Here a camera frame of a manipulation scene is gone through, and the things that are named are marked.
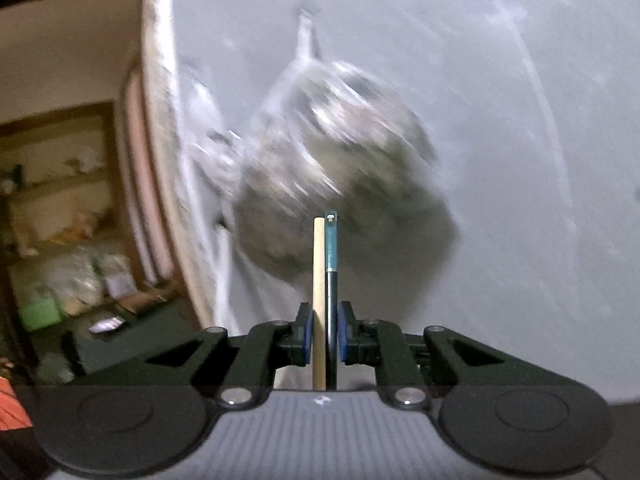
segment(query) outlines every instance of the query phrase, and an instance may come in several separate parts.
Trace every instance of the clear plastic bag on shelf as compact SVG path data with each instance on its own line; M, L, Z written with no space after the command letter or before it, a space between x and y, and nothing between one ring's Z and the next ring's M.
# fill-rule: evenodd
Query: clear plastic bag on shelf
M228 225L258 263L308 267L313 218L340 214L343 232L384 243L402 217L440 201L436 157L418 117L388 85L321 59L301 13L293 62L235 150Z

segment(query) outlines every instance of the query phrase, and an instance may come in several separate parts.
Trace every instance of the silver bolt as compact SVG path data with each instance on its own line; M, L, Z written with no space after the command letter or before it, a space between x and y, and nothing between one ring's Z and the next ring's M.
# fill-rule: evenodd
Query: silver bolt
M420 404L427 398L427 394L424 393L420 388L400 388L396 391L396 400L398 402L402 402L406 406L411 406L412 404Z
M252 397L252 393L246 388L228 388L220 394L220 399L231 406L246 404Z

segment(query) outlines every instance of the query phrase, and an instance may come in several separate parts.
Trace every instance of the plastic bag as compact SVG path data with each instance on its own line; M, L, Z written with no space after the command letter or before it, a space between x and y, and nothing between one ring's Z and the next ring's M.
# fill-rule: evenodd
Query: plastic bag
M229 223L258 263L308 267L313 218L327 209L338 211L342 232L375 247L399 219L439 201L418 117L373 76L323 61L305 13L296 57L242 141L236 182L225 188Z

